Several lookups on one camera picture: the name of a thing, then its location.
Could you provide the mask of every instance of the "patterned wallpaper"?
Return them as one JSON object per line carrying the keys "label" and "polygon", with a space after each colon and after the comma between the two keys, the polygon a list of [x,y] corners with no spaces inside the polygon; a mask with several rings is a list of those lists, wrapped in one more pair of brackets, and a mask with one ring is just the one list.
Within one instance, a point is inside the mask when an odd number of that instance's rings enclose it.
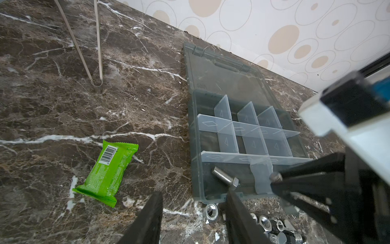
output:
{"label": "patterned wallpaper", "polygon": [[390,0],[118,0],[320,91],[390,52]]}

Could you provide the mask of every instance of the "wooden stick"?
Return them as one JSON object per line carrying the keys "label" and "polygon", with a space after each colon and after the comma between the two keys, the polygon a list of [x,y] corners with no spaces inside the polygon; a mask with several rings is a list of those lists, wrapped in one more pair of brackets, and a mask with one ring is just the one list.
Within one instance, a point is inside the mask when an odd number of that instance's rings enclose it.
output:
{"label": "wooden stick", "polygon": [[99,14],[98,14],[98,0],[94,0],[95,3],[95,16],[96,16],[96,36],[97,36],[97,56],[99,58],[99,75],[101,84],[103,84],[103,62],[101,59],[101,48],[100,48],[100,21],[99,21]]}
{"label": "wooden stick", "polygon": [[54,0],[54,1],[55,1],[55,3],[57,4],[58,9],[60,10],[60,13],[61,13],[61,15],[62,15],[62,18],[63,18],[64,21],[65,21],[65,25],[66,25],[66,27],[68,28],[68,31],[69,31],[69,33],[70,33],[70,35],[71,35],[71,37],[72,37],[73,44],[74,44],[74,46],[76,47],[77,52],[78,52],[78,54],[79,54],[79,56],[80,56],[80,58],[81,58],[81,61],[83,62],[84,68],[85,68],[85,70],[87,71],[87,75],[88,75],[89,79],[90,79],[91,82],[92,82],[91,73],[89,72],[89,69],[88,69],[88,67],[87,67],[87,64],[85,63],[85,60],[84,60],[83,54],[82,54],[81,51],[80,51],[80,48],[78,47],[76,38],[75,38],[74,35],[73,35],[73,31],[72,31],[72,29],[71,29],[71,27],[70,27],[70,25],[69,25],[69,23],[68,23],[68,20],[66,19],[66,16],[65,16],[65,14],[64,14],[64,11],[62,10],[62,7],[61,7],[60,3],[58,2],[58,0]]}

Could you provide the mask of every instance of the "blue component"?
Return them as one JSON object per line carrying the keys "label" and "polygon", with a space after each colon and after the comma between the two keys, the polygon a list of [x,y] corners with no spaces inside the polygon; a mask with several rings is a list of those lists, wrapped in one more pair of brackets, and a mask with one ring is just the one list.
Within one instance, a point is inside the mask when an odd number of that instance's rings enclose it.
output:
{"label": "blue component", "polygon": [[390,100],[390,77],[375,83],[372,89],[388,102]]}

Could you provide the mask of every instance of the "marble countertop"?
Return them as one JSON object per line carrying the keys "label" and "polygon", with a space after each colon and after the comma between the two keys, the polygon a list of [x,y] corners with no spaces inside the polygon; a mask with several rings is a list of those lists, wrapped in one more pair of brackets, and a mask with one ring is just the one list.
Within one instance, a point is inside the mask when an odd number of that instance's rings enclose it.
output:
{"label": "marble countertop", "polygon": [[[61,1],[98,79],[93,1]],[[206,224],[191,192],[189,99],[183,42],[253,65],[113,0],[99,1],[104,83],[88,80],[54,1],[0,4],[0,242],[115,243],[153,191],[164,197],[161,243],[227,243],[223,220]],[[314,92],[260,68],[290,112],[311,158],[343,150],[298,118]],[[110,208],[70,189],[84,182],[108,141],[139,144]],[[278,198],[244,201],[288,218],[309,243],[339,243]]]}

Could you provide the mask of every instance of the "pile of nuts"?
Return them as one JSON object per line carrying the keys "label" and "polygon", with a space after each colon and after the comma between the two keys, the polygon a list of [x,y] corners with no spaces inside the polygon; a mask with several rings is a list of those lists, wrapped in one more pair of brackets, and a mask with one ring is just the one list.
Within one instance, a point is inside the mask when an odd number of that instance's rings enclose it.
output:
{"label": "pile of nuts", "polygon": [[257,216],[253,213],[250,214],[257,224],[261,225],[264,229],[264,234],[268,236],[269,240],[275,244],[307,244],[306,236],[299,234],[295,230],[292,230],[285,226],[288,222],[289,227],[292,225],[288,220],[284,220],[284,223],[275,218],[267,218],[264,215]]}

